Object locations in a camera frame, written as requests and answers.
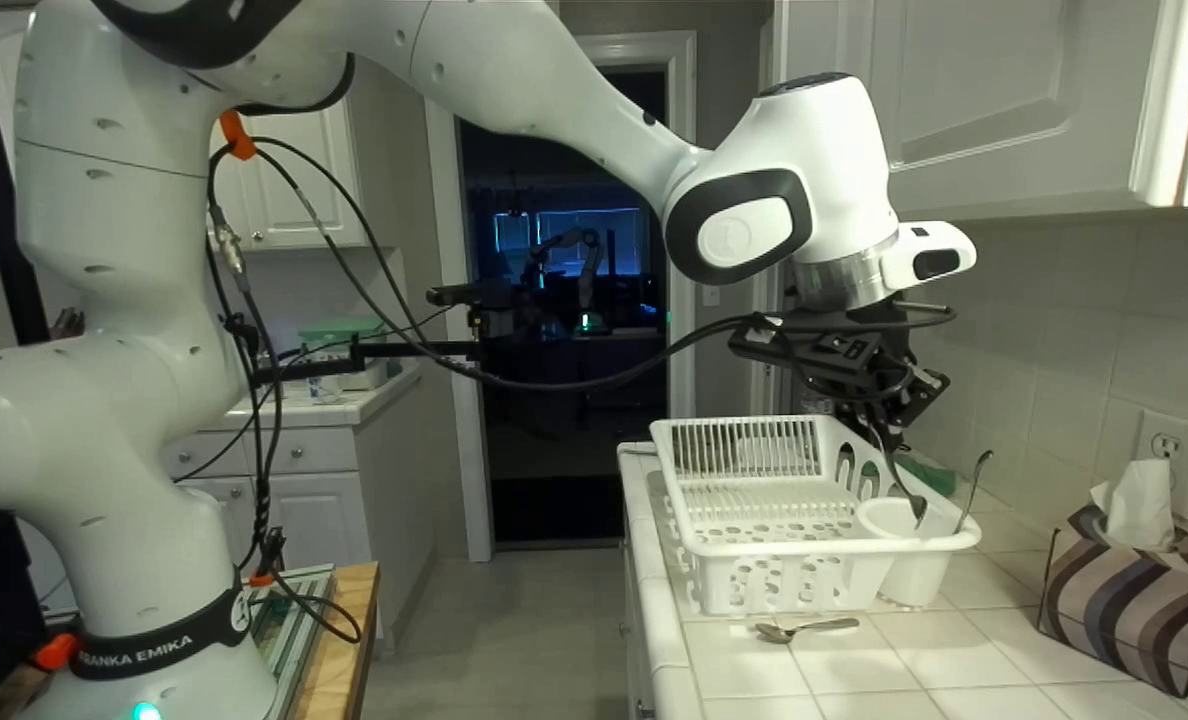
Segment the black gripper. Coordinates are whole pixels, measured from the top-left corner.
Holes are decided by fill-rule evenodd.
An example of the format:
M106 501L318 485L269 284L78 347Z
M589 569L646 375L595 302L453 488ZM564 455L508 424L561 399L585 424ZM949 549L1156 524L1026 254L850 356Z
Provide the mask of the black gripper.
M869 441L888 441L898 451L918 412L949 391L949 375L916 360L911 337L949 321L949 302L907 298L850 312L752 312L727 347L786 366Z

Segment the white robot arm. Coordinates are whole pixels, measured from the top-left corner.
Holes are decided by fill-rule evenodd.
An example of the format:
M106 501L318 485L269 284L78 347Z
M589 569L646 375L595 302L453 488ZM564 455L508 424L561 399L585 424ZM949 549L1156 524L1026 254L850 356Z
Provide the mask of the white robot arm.
M39 0L17 67L17 222L85 298L72 339L0 353L0 506L61 551L78 649L17 720L269 720L221 506L162 442L244 388L202 273L206 141L375 64L453 114L555 141L661 216L672 262L734 284L786 261L810 312L958 275L974 244L905 219L869 89L752 97L711 148L615 93L542 0Z

